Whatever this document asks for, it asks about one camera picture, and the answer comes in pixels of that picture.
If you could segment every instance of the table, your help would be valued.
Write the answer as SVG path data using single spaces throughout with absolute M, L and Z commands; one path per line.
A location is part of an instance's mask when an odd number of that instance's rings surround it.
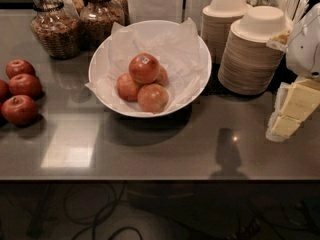
M 163 118 L 135 119 L 88 90 L 94 51 L 50 58 L 35 40 L 32 10 L 0 10 L 0 78 L 24 58 L 45 95 L 33 125 L 0 127 L 0 180 L 320 179 L 320 114 L 284 143 L 265 138 L 275 95 L 200 95 Z

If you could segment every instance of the apple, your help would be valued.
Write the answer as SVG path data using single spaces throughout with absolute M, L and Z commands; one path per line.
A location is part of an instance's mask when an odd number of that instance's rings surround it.
M 30 62 L 23 59 L 14 59 L 9 61 L 6 65 L 6 73 L 9 79 L 22 73 L 33 76 L 36 75 L 36 71 L 33 65 Z
M 160 63 L 149 53 L 140 53 L 129 63 L 132 79 L 140 84 L 150 84 L 158 77 Z
M 141 84 L 134 81 L 131 75 L 126 72 L 117 79 L 117 91 L 120 98 L 126 101 L 136 101 Z
M 8 122 L 15 126 L 25 126 L 37 118 L 39 107 L 29 96 L 16 95 L 3 103 L 1 112 Z
M 0 79 L 0 102 L 4 102 L 10 96 L 9 85 L 6 81 Z
M 167 90 L 159 84 L 144 85 L 138 93 L 138 103 L 144 112 L 161 113 L 168 101 Z
M 166 86 L 169 84 L 168 73 L 163 66 L 160 65 L 160 72 L 157 79 L 153 82 L 155 84 L 160 84 L 162 86 Z
M 42 93 L 42 85 L 33 75 L 19 74 L 10 79 L 9 91 L 12 95 L 25 94 L 35 99 Z

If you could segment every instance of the white bowl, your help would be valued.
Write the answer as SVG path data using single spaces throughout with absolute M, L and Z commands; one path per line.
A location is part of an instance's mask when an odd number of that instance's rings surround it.
M 163 20 L 150 20 L 143 21 L 135 24 L 131 24 L 127 27 L 124 27 L 123 30 L 134 30 L 137 35 L 139 35 L 142 41 L 154 40 L 154 38 L 168 33 L 171 29 L 179 25 L 175 22 L 163 21 Z M 137 102 L 125 102 L 122 100 L 116 92 L 116 75 L 113 75 L 113 78 L 106 79 L 104 84 L 108 85 L 103 93 L 94 92 L 97 98 L 111 110 L 126 116 L 138 117 L 138 118 L 149 118 L 149 117 L 160 117 L 171 114 L 181 108 L 190 104 L 195 100 L 200 93 L 203 91 L 207 85 L 212 68 L 212 61 L 210 52 L 204 43 L 204 41 L 198 36 L 199 40 L 199 66 L 201 70 L 193 70 L 186 79 L 199 79 L 196 84 L 190 89 L 182 85 L 175 85 L 174 79 L 181 78 L 182 76 L 179 72 L 168 72 L 169 86 L 166 87 L 169 92 L 169 106 L 162 112 L 158 114 L 145 113 L 142 112 L 138 106 Z M 107 73 L 113 72 L 110 68 L 109 54 L 112 53 L 112 50 L 109 49 L 112 47 L 112 38 L 107 38 L 100 47 L 94 53 L 90 65 L 89 65 L 89 85 L 101 81 L 106 77 Z M 175 95 L 179 95 L 179 101 L 175 101 Z
M 231 25 L 231 31 L 246 40 L 265 43 L 288 28 L 282 10 L 271 6 L 252 7 L 242 19 Z
M 246 0 L 212 0 L 203 13 L 213 17 L 242 16 L 251 7 Z

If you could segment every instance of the paper bowl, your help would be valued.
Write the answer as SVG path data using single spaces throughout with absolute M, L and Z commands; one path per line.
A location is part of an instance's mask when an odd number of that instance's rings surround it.
M 231 25 L 231 31 L 246 40 L 266 43 L 271 37 L 288 28 L 282 10 L 271 6 L 249 9 L 242 19 Z
M 135 35 L 141 37 L 142 41 L 151 41 L 160 35 L 166 34 L 173 31 L 175 27 L 179 24 L 163 21 L 163 20 L 150 20 L 143 21 L 139 23 L 135 23 L 129 25 L 127 27 L 123 27 L 123 32 L 134 31 Z M 97 96 L 97 98 L 109 109 L 131 117 L 137 118 L 150 118 L 150 117 L 161 117 L 168 114 L 171 114 L 181 108 L 190 104 L 193 100 L 195 100 L 200 93 L 203 91 L 205 86 L 207 85 L 212 68 L 211 56 L 210 52 L 204 43 L 204 41 L 198 36 L 197 32 L 195 33 L 194 40 L 197 40 L 197 52 L 199 53 L 199 68 L 198 70 L 192 70 L 188 72 L 188 74 L 184 74 L 179 71 L 176 72 L 174 70 L 168 71 L 169 76 L 169 85 L 165 88 L 169 93 L 169 103 L 165 110 L 162 113 L 146 113 L 142 112 L 137 102 L 126 102 L 122 100 L 116 90 L 116 79 L 121 74 L 121 70 L 119 72 L 111 71 L 110 61 L 108 56 L 110 54 L 114 54 L 115 51 L 112 51 L 113 43 L 115 38 L 111 37 L 107 38 L 100 47 L 94 53 L 90 65 L 89 65 L 89 83 L 87 87 L 89 87 Z M 163 58 L 166 55 L 157 54 L 156 57 Z M 185 57 L 174 58 L 175 60 L 187 60 L 188 55 L 184 55 Z M 165 68 L 170 69 L 170 65 L 165 65 Z M 192 81 L 193 79 L 197 79 L 192 86 L 184 86 L 179 84 L 180 80 L 184 82 Z M 101 90 L 97 89 L 97 84 L 103 81 Z
M 246 0 L 212 0 L 203 13 L 212 17 L 242 16 L 251 7 Z

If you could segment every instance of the dark floor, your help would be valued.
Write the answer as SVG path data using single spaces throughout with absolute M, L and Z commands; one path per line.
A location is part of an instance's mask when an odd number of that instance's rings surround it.
M 0 184 L 0 240 L 313 240 L 319 214 L 314 182 Z

